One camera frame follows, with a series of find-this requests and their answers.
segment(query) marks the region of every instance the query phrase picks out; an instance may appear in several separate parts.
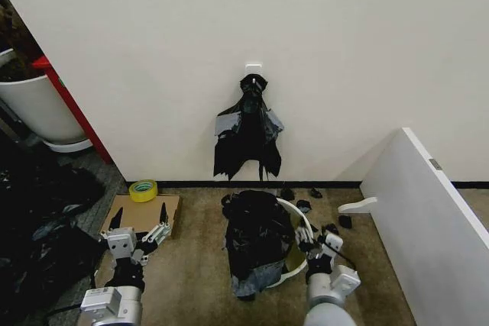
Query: cardboard piece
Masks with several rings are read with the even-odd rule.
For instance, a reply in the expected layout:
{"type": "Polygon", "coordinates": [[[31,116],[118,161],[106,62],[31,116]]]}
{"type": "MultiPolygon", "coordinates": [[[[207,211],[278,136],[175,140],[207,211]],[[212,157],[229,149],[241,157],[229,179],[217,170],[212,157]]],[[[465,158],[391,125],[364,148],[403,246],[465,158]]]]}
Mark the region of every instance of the cardboard piece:
{"type": "Polygon", "coordinates": [[[168,222],[171,225],[171,231],[167,237],[170,239],[180,207],[179,195],[159,195],[149,202],[133,202],[129,195],[117,195],[102,226],[102,231],[108,230],[112,218],[120,208],[123,208],[121,228],[133,227],[135,232],[148,232],[159,223],[163,203],[167,207],[168,222]]]}

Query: white flower pot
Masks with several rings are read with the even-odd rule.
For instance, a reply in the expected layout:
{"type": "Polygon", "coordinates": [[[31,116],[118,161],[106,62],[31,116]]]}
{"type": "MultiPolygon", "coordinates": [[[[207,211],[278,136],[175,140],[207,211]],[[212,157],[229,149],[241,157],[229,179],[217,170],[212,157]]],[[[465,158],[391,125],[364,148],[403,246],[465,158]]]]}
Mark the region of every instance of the white flower pot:
{"type": "MultiPolygon", "coordinates": [[[[13,49],[0,53],[0,66],[14,58],[13,49]]],[[[57,146],[78,147],[75,143],[86,139],[83,129],[45,75],[20,82],[0,81],[0,98],[52,150],[57,150],[57,146]]]]}

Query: roll of tape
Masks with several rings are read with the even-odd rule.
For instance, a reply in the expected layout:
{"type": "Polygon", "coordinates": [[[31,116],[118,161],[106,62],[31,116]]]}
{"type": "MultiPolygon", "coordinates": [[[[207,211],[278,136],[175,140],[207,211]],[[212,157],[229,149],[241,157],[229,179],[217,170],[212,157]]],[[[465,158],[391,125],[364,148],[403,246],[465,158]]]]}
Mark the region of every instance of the roll of tape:
{"type": "Polygon", "coordinates": [[[149,202],[158,195],[158,187],[152,179],[143,179],[129,187],[129,195],[133,202],[149,202]]]}

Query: black debris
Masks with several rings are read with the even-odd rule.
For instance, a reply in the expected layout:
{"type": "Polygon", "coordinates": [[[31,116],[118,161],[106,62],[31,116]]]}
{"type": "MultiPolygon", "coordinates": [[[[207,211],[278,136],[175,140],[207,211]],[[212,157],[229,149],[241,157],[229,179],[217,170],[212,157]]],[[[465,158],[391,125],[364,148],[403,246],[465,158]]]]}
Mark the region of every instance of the black debris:
{"type": "Polygon", "coordinates": [[[349,215],[340,215],[338,217],[338,222],[343,228],[351,229],[353,227],[351,217],[349,215]]]}
{"type": "Polygon", "coordinates": [[[284,187],[283,189],[280,190],[280,198],[283,200],[294,200],[296,198],[295,194],[291,189],[288,187],[284,187]]]}
{"type": "Polygon", "coordinates": [[[328,232],[331,232],[333,234],[336,234],[339,236],[339,231],[338,231],[338,228],[335,226],[334,223],[329,223],[327,224],[324,229],[326,229],[328,232]]]}
{"type": "Polygon", "coordinates": [[[304,214],[309,213],[313,208],[311,208],[311,203],[307,200],[297,201],[296,207],[304,214]]]}
{"type": "Polygon", "coordinates": [[[314,188],[310,189],[309,194],[315,199],[320,199],[322,197],[322,193],[314,188]]]}

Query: small black piece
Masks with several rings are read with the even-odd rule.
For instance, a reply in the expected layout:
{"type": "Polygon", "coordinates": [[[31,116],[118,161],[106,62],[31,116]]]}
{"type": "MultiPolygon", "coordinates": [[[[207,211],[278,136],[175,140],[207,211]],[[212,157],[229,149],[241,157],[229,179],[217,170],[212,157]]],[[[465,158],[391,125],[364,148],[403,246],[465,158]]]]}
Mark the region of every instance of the small black piece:
{"type": "Polygon", "coordinates": [[[338,228],[335,226],[334,223],[329,223],[327,224],[324,229],[326,229],[328,232],[331,232],[333,234],[336,234],[337,236],[339,236],[339,231],[338,231],[338,228]]]}
{"type": "Polygon", "coordinates": [[[167,204],[165,202],[161,205],[160,223],[168,223],[167,204]]]}
{"type": "Polygon", "coordinates": [[[309,213],[313,208],[311,208],[311,203],[307,200],[299,200],[296,203],[296,207],[304,214],[309,213]]]}
{"type": "Polygon", "coordinates": [[[254,299],[256,298],[256,293],[253,293],[253,294],[250,294],[250,295],[245,295],[245,296],[242,296],[242,297],[238,297],[238,299],[240,301],[243,301],[243,302],[253,302],[254,299]]]}
{"type": "Polygon", "coordinates": [[[294,200],[296,196],[294,195],[293,191],[289,189],[288,187],[284,187],[283,189],[280,190],[280,198],[283,200],[294,200]]]}
{"type": "Polygon", "coordinates": [[[121,220],[122,220],[122,211],[124,208],[120,208],[117,210],[117,213],[115,213],[114,217],[111,219],[108,229],[117,229],[121,227],[121,220]]]}
{"type": "Polygon", "coordinates": [[[339,225],[343,228],[352,229],[353,224],[351,223],[351,217],[349,215],[340,215],[338,217],[339,225]]]}
{"type": "Polygon", "coordinates": [[[310,189],[309,194],[315,199],[320,199],[322,197],[322,193],[314,188],[310,189]]]}

